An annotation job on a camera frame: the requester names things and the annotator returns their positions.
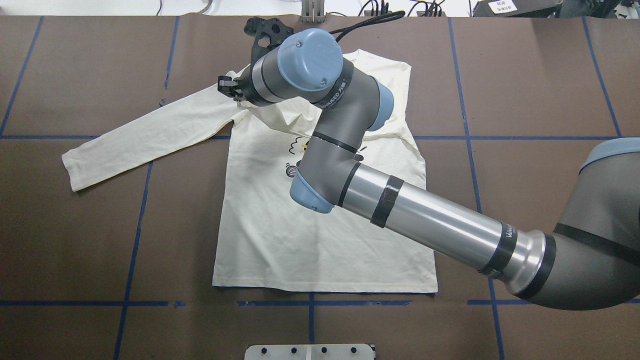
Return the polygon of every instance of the light blue cap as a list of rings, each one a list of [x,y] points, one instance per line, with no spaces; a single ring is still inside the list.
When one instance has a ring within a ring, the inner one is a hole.
[[[318,213],[329,214],[333,204],[320,196],[299,172],[293,177],[289,195],[298,204]]]
[[[594,161],[630,152],[640,152],[640,138],[619,138],[605,141],[593,148],[580,171]]]
[[[342,72],[342,49],[327,31],[306,29],[282,42],[278,49],[278,70],[300,90],[324,90],[333,86]]]
[[[394,110],[394,94],[385,85],[382,85],[378,79],[376,79],[376,83],[380,93],[380,107],[378,108],[376,120],[369,126],[367,131],[375,131],[384,126],[385,121],[391,117],[391,113]]]

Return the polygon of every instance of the black strap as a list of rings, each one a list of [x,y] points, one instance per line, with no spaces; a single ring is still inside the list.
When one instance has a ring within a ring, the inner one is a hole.
[[[384,227],[387,224],[387,218],[391,213],[391,209],[396,205],[396,199],[400,188],[404,184],[404,180],[399,179],[393,175],[389,176],[387,185],[380,195],[378,205],[371,215],[371,223],[380,227]]]
[[[340,193],[340,199],[338,200],[338,206],[342,207],[342,203],[344,202],[344,197],[347,195],[347,190],[349,189],[349,185],[351,184],[351,180],[353,180],[353,176],[356,174],[356,171],[360,167],[360,163],[355,163],[353,168],[351,168],[351,172],[349,176],[347,176],[347,181],[344,182],[344,186],[342,187],[342,192]]]
[[[335,83],[331,87],[331,90],[329,90],[325,97],[316,102],[314,105],[323,110],[328,110],[334,107],[338,103],[338,101],[340,101],[347,88],[349,88],[352,78],[353,63],[347,59],[343,59],[342,72],[340,73],[338,80],[335,81]]]
[[[489,262],[482,269],[478,270],[478,272],[494,279],[502,275],[502,271],[513,256],[517,240],[518,229],[509,224],[502,223],[502,234],[500,234],[498,246],[495,248],[495,252],[493,252]]]
[[[344,142],[342,142],[342,141],[340,141],[338,139],[334,139],[334,138],[332,138],[330,136],[327,136],[325,134],[318,133],[317,131],[314,131],[314,133],[311,134],[311,136],[315,136],[318,139],[322,139],[322,140],[324,140],[326,142],[330,142],[330,143],[332,143],[332,144],[334,144],[334,145],[336,145],[338,147],[342,147],[343,149],[345,149],[345,150],[347,150],[349,152],[352,152],[354,154],[356,152],[358,152],[358,149],[354,148],[353,146],[349,145],[348,143],[344,143]]]
[[[542,255],[542,264],[540,264],[540,268],[533,277],[531,283],[529,283],[524,290],[515,295],[523,300],[527,300],[535,296],[549,278],[549,274],[551,273],[551,269],[554,267],[555,261],[556,239],[551,235],[545,234],[545,253]]]
[[[554,233],[565,235],[567,238],[579,241],[589,247],[593,247],[607,255],[625,260],[640,267],[640,252],[622,244],[605,239],[596,234],[580,230],[576,227],[557,223]]]

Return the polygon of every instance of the silver metal tube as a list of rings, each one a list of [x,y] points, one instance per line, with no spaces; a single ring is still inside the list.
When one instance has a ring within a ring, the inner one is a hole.
[[[371,219],[388,178],[360,165],[342,207]],[[502,234],[499,221],[408,183],[402,185],[385,227],[476,270],[491,260]]]

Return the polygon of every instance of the cartoon print on shirt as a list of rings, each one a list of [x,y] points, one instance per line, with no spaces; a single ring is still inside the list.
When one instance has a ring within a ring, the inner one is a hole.
[[[302,138],[304,138],[304,136],[298,136],[292,143],[289,144],[289,154],[292,154],[292,155],[296,155],[300,153],[304,154],[304,152],[307,151],[307,146],[309,145],[309,141],[307,140],[305,143],[298,142],[298,140]],[[367,147],[365,146],[362,149],[358,150],[358,152],[355,154],[356,161],[364,160],[364,156],[362,156],[360,152],[366,148]],[[301,160],[302,159],[298,160],[295,165],[291,165],[291,163],[286,163],[284,165],[285,174],[287,174],[288,177],[296,176],[296,174],[298,173],[298,166],[300,166]]]

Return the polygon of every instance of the sticker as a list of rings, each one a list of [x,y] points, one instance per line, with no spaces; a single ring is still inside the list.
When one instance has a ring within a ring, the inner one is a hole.
[[[489,3],[493,13],[510,13],[518,10],[512,0],[498,0]]]

